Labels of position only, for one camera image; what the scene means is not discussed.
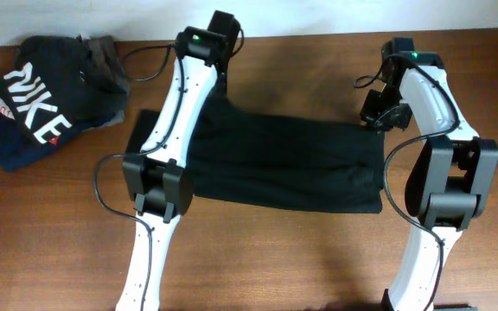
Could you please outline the black t-shirt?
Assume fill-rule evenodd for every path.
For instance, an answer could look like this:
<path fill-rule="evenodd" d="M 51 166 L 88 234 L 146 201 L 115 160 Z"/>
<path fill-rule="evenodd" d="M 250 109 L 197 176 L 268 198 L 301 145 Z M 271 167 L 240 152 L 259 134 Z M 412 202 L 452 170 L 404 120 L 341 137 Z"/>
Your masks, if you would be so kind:
<path fill-rule="evenodd" d="M 198 197 L 303 212 L 382 210 L 384 137 L 374 130 L 256 114 L 210 98 L 184 107 L 158 149 L 172 112 L 141 111 L 128 150 L 184 165 Z"/>

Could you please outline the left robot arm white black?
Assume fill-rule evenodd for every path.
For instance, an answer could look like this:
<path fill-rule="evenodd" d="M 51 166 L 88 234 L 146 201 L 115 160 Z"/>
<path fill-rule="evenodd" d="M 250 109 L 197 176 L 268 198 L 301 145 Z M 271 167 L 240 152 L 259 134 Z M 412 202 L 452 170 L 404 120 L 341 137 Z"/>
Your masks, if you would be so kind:
<path fill-rule="evenodd" d="M 157 117 L 142 113 L 123 160 L 134 202 L 135 239 L 118 310 L 157 310 L 160 284 L 175 228 L 193 199 L 186 169 L 196 123 L 208 98 L 227 89 L 227 69 L 242 29 L 215 11 L 206 29 L 176 37 L 174 71 Z"/>

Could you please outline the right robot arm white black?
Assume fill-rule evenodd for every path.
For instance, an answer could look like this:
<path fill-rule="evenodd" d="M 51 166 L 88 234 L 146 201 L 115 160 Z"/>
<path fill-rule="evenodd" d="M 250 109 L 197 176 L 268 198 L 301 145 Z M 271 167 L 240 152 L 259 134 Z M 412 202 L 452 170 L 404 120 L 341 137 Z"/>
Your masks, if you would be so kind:
<path fill-rule="evenodd" d="M 386 157 L 417 142 L 423 144 L 405 184 L 405 205 L 399 207 L 390 188 L 386 198 L 410 225 L 410 235 L 398 274 L 385 289 L 384 310 L 432 310 L 444 265 L 451 249 L 472 219 L 487 204 L 498 163 L 498 145 L 484 139 L 466 121 L 451 94 L 441 57 L 419 52 L 410 37 L 394 37 L 381 48 L 381 64 L 373 76 L 358 78 L 354 87 L 375 81 L 361 121 L 386 132 L 416 122 L 418 136 L 397 145 Z"/>

